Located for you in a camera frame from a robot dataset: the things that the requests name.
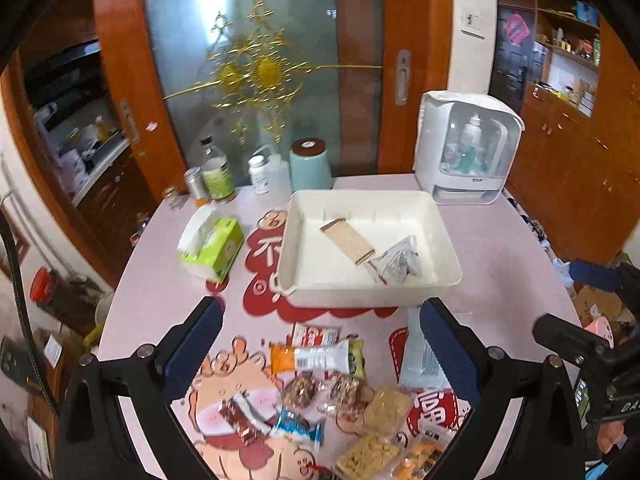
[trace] blue gripper pad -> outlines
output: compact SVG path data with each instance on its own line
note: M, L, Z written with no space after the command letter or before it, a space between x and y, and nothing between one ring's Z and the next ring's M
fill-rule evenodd
M435 301L446 310L439 298L425 301L420 308L420 328L455 394L474 408L480 402L478 368L436 308ZM458 324L448 311L446 314Z
M222 329L222 320L223 310L218 300L212 297L202 298L186 321L172 327L162 338L158 344L159 350L165 342L168 346L175 346L175 351L168 357L162 370L158 370L164 378L161 394L164 402L170 403L185 396Z

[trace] cartoon pig print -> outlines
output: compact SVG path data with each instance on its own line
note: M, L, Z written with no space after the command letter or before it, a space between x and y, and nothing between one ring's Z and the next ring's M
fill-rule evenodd
M218 413L224 399L245 392L254 411L267 423L280 402L278 380L270 375L261 352L249 356L244 338L232 341L231 352L203 362L189 395L189 418L203 440L194 445L219 478L229 480L310 480L314 456L285 438L261 435L245 447Z

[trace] person's hand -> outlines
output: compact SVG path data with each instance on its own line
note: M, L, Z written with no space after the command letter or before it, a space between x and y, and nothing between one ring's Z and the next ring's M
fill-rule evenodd
M611 448L620 442L623 433L625 433L625 427L620 420L601 425L598 430L598 447L601 452L611 451Z

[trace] door handle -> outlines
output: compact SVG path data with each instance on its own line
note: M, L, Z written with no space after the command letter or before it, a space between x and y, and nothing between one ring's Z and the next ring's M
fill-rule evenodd
M120 100L120 109L122 110L125 122L127 123L131 142L140 142L140 134L136 128L136 121L134 121L133 113L131 108L129 108L129 103L127 103L127 100L124 97Z
M408 50L399 50L396 58L396 105L398 106L406 104L410 71L411 53Z

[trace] gold decoration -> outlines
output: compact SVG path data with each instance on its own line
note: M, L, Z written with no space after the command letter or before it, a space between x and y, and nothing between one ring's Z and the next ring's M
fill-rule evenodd
M212 79L197 82L190 88L167 95L165 99L220 87L223 95L216 97L212 106L231 108L232 112L240 114L232 129L240 144L246 142L248 131L244 113L253 109L265 116L266 130L279 145L286 126L284 112L302 88L304 75L325 68L382 69L378 65L315 65L308 61L292 65L282 49L291 50L284 30L271 27L270 17L273 15L273 10L268 9L263 0L256 0L253 12L247 16L255 24L251 35L233 37L229 31L233 22L219 12L211 29L218 32L218 36L207 56L207 60L214 63Z

